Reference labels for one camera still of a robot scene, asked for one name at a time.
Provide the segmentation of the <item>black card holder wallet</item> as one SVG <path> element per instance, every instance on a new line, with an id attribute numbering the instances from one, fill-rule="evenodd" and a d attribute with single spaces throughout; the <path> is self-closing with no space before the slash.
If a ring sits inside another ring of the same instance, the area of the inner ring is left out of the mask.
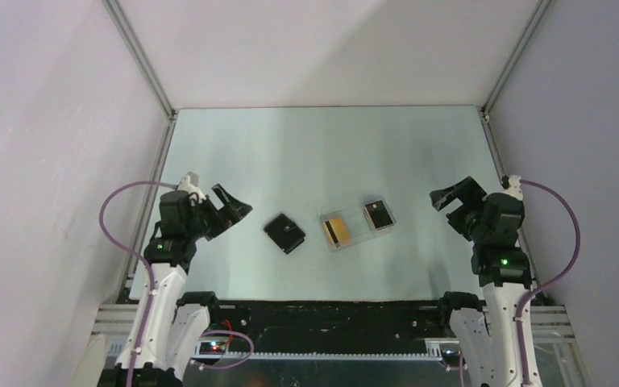
<path id="1" fill-rule="evenodd" d="M 286 255 L 299 247 L 306 237 L 306 233 L 284 213 L 278 214 L 263 228 L 264 233 Z"/>

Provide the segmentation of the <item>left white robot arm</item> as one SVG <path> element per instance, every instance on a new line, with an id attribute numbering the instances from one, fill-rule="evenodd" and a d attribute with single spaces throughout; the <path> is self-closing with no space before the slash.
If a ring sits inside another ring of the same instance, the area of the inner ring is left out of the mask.
<path id="1" fill-rule="evenodd" d="M 130 250 L 147 279 L 135 320 L 115 366 L 100 386 L 182 386 L 197 344 L 221 329 L 222 313 L 212 292 L 185 292 L 200 239 L 210 241 L 252 210 L 220 185 L 216 207 L 197 186 L 183 180 L 160 196 L 160 218 L 143 252 Z"/>

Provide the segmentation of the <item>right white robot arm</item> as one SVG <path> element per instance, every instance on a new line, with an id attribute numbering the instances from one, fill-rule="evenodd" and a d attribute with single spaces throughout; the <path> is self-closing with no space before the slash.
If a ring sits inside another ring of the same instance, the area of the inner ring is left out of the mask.
<path id="1" fill-rule="evenodd" d="M 486 193 L 472 178 L 430 192 L 440 211 L 453 201 L 449 225 L 472 243 L 472 272 L 483 295 L 444 293 L 439 300 L 439 331 L 459 341 L 460 372 L 473 386 L 540 386 L 530 321 L 532 274 L 517 244 L 526 216 L 520 180 L 506 177 L 503 191 Z"/>

